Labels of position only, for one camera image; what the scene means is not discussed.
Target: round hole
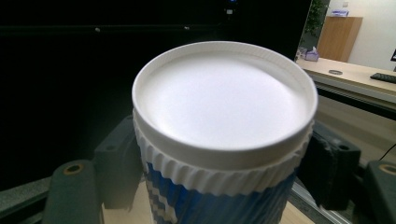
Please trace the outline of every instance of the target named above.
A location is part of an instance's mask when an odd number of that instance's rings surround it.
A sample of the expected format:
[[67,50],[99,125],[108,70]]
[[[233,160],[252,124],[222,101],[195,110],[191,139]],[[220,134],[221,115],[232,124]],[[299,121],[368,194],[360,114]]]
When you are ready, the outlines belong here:
[[338,146],[338,147],[341,148],[341,149],[343,149],[343,150],[349,150],[349,147],[344,146],[344,145],[340,145],[340,146]]
[[106,150],[111,151],[111,150],[114,150],[115,148],[116,148],[115,146],[108,146],[108,147],[106,147]]
[[72,165],[67,167],[67,172],[75,172],[77,170],[79,170],[79,165]]
[[390,175],[396,175],[396,166],[394,165],[381,164],[379,165],[379,169]]
[[69,165],[64,169],[64,174],[65,175],[75,175],[81,172],[82,168],[84,166],[82,164],[73,164]]

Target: desk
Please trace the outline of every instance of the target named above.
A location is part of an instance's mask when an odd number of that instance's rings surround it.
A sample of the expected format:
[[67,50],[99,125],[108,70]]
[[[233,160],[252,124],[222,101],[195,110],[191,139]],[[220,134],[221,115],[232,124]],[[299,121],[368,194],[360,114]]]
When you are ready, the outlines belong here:
[[[396,108],[396,84],[370,78],[374,73],[396,76],[396,72],[322,58],[317,62],[299,59],[297,64],[314,79],[318,86],[336,89],[392,109]],[[329,70],[338,70],[343,74],[333,75]]]
[[[141,182],[139,184],[131,211],[103,208],[103,214],[106,224],[151,224],[149,194],[146,190],[146,183]],[[280,221],[280,224],[313,223],[312,220],[306,217],[291,203],[287,203]]]

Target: wooden cabinet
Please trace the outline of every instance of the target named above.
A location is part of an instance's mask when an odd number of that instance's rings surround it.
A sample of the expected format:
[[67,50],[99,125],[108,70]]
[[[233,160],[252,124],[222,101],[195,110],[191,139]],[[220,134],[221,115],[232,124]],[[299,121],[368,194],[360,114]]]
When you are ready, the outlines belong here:
[[347,63],[363,17],[326,17],[318,42],[320,58]]

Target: white plastic lid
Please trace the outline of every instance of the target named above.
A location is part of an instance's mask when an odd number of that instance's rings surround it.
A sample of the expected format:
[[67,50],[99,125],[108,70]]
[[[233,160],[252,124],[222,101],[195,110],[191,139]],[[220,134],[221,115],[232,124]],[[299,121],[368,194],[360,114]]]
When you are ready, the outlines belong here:
[[304,129],[317,100],[311,78],[293,61],[226,41],[169,50],[140,71],[133,87],[143,133],[161,138],[158,148],[167,154],[179,154],[179,147],[265,150]]

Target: black wall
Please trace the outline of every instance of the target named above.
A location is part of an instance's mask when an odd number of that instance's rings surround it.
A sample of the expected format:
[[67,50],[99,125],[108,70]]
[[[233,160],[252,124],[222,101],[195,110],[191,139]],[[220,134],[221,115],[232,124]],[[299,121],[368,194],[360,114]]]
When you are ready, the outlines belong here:
[[131,114],[138,71],[168,49],[234,40],[294,58],[310,0],[237,3],[2,1],[0,190],[91,159]]

